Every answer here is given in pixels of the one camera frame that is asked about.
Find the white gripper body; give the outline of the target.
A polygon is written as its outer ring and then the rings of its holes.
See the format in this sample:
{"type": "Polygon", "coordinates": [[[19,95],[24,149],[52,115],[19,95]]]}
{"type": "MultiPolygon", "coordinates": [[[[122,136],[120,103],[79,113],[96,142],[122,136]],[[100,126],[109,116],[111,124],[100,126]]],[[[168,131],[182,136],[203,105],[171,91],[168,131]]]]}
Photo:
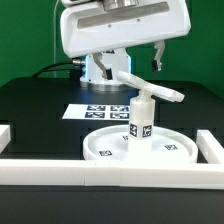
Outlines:
{"type": "Polygon", "coordinates": [[[66,8],[60,19],[63,50],[70,58],[187,35],[185,0],[138,0],[106,12],[100,1],[66,8]]]}

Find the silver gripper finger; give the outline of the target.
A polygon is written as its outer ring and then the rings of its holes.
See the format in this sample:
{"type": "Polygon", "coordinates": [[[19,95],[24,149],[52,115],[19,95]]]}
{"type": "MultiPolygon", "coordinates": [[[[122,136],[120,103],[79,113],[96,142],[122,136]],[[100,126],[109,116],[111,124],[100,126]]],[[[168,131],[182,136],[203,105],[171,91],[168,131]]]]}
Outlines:
{"type": "Polygon", "coordinates": [[[161,58],[165,50],[165,41],[157,41],[154,43],[154,49],[156,50],[155,57],[152,60],[152,71],[158,72],[162,68],[161,58]]]}
{"type": "Polygon", "coordinates": [[[101,62],[102,60],[102,54],[101,53],[94,53],[93,54],[93,60],[95,64],[102,70],[103,77],[106,80],[112,79],[112,70],[110,68],[106,68],[105,65],[101,62]]]}

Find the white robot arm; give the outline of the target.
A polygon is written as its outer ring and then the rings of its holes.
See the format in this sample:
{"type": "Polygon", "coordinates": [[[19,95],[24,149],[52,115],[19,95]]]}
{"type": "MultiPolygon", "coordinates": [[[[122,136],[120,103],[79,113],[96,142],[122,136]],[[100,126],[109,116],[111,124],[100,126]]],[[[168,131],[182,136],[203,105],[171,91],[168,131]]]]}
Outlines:
{"type": "Polygon", "coordinates": [[[152,43],[152,66],[161,69],[167,39],[185,36],[191,28],[186,0],[61,0],[64,53],[85,58],[83,87],[98,91],[121,88],[117,73],[131,70],[128,47],[152,43]]]}

